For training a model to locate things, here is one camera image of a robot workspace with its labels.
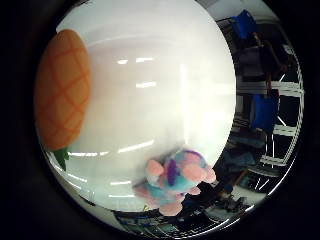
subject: green leaf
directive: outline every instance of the green leaf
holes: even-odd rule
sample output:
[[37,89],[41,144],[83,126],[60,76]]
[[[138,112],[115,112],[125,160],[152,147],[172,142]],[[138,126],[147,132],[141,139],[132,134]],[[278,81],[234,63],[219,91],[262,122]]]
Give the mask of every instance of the green leaf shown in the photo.
[[66,171],[66,162],[65,160],[69,160],[68,155],[68,147],[61,148],[59,150],[53,151],[53,154],[55,158],[57,159],[57,162],[59,163],[60,167]]

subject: pineapple plush toy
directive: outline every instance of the pineapple plush toy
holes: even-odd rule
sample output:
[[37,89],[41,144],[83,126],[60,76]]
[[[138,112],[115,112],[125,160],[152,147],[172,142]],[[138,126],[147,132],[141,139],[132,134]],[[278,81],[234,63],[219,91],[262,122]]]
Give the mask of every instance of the pineapple plush toy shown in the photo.
[[67,148],[77,139],[90,98],[87,49],[72,30],[56,34],[44,51],[35,82],[35,121],[45,149],[65,170]]

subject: plush toy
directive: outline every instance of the plush toy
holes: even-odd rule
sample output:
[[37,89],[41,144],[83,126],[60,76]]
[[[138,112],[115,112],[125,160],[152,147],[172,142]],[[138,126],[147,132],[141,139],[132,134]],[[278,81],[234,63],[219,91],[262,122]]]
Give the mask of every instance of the plush toy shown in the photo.
[[66,170],[67,148],[79,136],[91,89],[89,55],[73,30],[56,34],[45,49],[35,82],[35,120],[40,140]]
[[163,165],[149,160],[146,179],[134,186],[135,195],[150,207],[159,208],[162,215],[175,216],[182,210],[181,202],[187,193],[200,194],[197,185],[202,181],[212,183],[216,176],[199,153],[179,150],[167,157]]

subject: blue object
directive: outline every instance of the blue object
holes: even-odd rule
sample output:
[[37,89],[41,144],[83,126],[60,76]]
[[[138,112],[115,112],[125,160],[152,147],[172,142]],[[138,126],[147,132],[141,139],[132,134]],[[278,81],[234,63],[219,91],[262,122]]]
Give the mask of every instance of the blue object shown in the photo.
[[232,193],[233,191],[233,186],[231,184],[226,184],[223,189],[227,192],[227,193]]
[[272,133],[278,116],[279,99],[276,97],[264,98],[263,95],[253,95],[253,119],[251,128],[260,128]]
[[247,10],[243,10],[238,16],[231,17],[231,19],[235,21],[231,25],[241,39],[247,39],[252,33],[258,31],[256,21]]

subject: pink plush toy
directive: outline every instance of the pink plush toy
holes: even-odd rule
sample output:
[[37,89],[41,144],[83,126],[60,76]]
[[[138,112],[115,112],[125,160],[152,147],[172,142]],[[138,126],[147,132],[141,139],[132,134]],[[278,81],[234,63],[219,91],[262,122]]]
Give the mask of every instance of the pink plush toy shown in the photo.
[[176,152],[163,165],[149,160],[146,176],[147,181],[134,186],[135,195],[165,216],[175,216],[182,210],[181,202],[187,193],[200,194],[200,182],[212,183],[216,179],[204,158],[190,150]]

